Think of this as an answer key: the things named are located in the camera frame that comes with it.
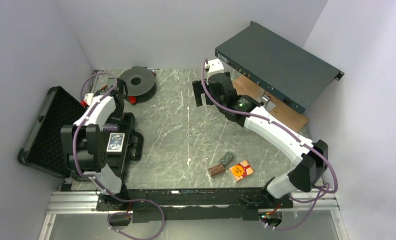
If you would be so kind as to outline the purple poker chip stack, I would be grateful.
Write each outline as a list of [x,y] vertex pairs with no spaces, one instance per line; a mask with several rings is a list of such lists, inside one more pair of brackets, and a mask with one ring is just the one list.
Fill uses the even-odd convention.
[[105,123],[103,125],[103,131],[105,132],[118,132],[120,130],[120,126],[116,123]]

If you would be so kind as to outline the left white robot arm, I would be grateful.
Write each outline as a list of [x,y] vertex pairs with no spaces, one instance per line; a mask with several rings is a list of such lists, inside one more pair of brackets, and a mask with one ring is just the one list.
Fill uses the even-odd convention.
[[129,195],[122,179],[107,163],[108,153],[122,151],[126,133],[114,132],[105,137],[104,125],[111,117],[120,118],[124,100],[114,83],[106,92],[97,93],[85,113],[73,124],[61,128],[64,166],[80,177],[91,180],[117,210],[128,206]]

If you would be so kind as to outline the black poker set case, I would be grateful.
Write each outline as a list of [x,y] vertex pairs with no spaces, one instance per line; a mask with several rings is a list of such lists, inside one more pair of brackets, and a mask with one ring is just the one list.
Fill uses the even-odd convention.
[[[61,86],[50,88],[31,134],[18,153],[19,163],[57,178],[72,177],[76,181],[87,182],[87,178],[64,166],[60,135],[64,125],[71,125],[85,111],[80,102]],[[118,124],[118,133],[127,134],[122,152],[110,152],[107,159],[113,172],[124,179],[127,162],[141,159],[144,138],[134,130],[135,116],[131,112],[124,113],[121,118],[111,117],[106,123]]]

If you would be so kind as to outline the grey-green poker chip stack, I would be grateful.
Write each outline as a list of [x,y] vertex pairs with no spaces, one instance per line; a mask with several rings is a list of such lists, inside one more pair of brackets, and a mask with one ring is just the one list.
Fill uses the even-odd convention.
[[219,160],[219,164],[222,164],[224,167],[228,166],[231,161],[234,159],[235,155],[233,152],[226,152],[224,156]]

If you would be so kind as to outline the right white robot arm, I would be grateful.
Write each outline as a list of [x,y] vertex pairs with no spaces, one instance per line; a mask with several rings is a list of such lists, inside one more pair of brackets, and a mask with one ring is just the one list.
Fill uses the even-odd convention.
[[272,208],[286,194],[300,190],[309,192],[326,171],[328,145],[322,140],[312,141],[292,131],[275,119],[262,104],[248,95],[240,95],[228,72],[216,73],[209,80],[192,82],[196,105],[215,105],[230,121],[249,129],[281,150],[294,168],[276,176],[264,187],[262,203]]

